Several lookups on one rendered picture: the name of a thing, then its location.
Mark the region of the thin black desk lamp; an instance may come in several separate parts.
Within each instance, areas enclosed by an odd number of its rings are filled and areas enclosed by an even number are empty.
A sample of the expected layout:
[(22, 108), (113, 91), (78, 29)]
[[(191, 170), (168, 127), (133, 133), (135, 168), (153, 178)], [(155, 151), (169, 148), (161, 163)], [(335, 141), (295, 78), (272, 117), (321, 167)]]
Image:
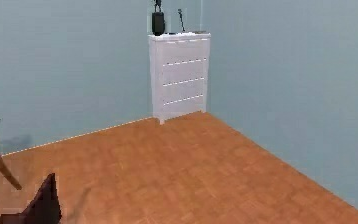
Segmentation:
[(185, 33), (185, 27), (184, 27), (184, 22), (183, 22), (183, 12), (182, 9), (178, 9), (178, 14), (179, 14), (179, 19), (180, 19), (180, 23), (181, 23), (181, 28), (182, 28), (182, 33)]

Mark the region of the dark brown chair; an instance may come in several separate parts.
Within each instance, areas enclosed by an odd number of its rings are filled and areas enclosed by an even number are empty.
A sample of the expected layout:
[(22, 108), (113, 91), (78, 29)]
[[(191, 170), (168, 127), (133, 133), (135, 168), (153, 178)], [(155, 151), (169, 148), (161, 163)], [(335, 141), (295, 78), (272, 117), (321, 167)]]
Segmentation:
[(1, 214), (0, 224), (59, 224), (61, 218), (56, 178), (50, 173), (27, 207), (19, 213)]

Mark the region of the white chest of drawers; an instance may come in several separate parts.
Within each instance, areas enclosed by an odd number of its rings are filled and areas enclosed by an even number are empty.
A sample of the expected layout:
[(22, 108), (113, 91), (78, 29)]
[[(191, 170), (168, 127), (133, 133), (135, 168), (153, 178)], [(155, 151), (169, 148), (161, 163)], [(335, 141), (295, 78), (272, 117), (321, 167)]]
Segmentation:
[(205, 112), (211, 34), (149, 35), (153, 117), (166, 120)]

